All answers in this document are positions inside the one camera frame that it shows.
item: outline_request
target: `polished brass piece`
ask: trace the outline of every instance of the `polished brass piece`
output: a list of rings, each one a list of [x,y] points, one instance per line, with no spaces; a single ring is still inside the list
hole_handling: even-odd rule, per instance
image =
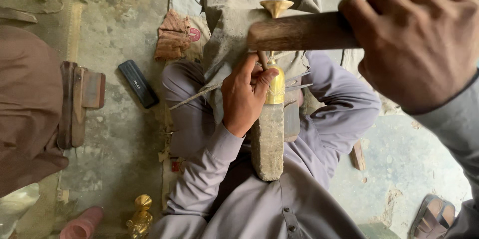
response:
[[[278,18],[285,10],[293,6],[294,2],[289,0],[263,0],[260,1],[261,6],[268,10],[272,18]],[[270,57],[274,56],[274,51],[270,52]]]
[[[279,104],[284,102],[284,72],[277,64],[268,64],[268,69],[275,68],[279,70],[279,75],[275,77],[271,83],[268,92],[266,93],[265,104]]]
[[[153,222],[153,216],[147,211],[151,207],[151,197],[142,194],[135,199],[136,212],[126,222],[128,234],[132,239],[144,238]]]

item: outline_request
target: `cuff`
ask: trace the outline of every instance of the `cuff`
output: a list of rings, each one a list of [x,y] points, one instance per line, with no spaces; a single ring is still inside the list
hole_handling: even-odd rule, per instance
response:
[[[411,115],[419,123],[429,129],[441,128],[444,124],[470,120],[472,115],[477,114],[479,106],[479,79],[475,76],[473,81],[465,87],[455,98],[443,106],[421,115]]]
[[[244,137],[238,138],[231,134],[222,122],[216,127],[215,133],[207,144],[207,149],[215,158],[232,162],[236,159],[243,141]]]

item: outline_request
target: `hand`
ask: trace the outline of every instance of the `hand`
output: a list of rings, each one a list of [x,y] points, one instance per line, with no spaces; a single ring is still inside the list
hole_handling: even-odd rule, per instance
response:
[[[364,48],[361,75],[411,114],[437,108],[476,74],[479,0],[345,0]]]
[[[249,53],[223,80],[223,124],[236,137],[243,137],[260,117],[270,82],[279,71],[263,71],[256,65],[258,54]]]

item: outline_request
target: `man's right hand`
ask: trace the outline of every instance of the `man's right hand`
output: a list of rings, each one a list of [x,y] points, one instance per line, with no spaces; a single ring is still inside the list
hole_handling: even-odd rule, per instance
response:
[[[408,113],[458,94],[477,72],[479,0],[344,0],[361,75]]]

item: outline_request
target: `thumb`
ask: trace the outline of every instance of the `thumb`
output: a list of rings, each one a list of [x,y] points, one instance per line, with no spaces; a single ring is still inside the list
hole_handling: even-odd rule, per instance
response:
[[[268,91],[269,84],[271,81],[279,75],[279,70],[271,68],[262,72],[258,79],[256,80],[256,87],[254,89],[254,94],[257,97],[265,97],[266,92]]]

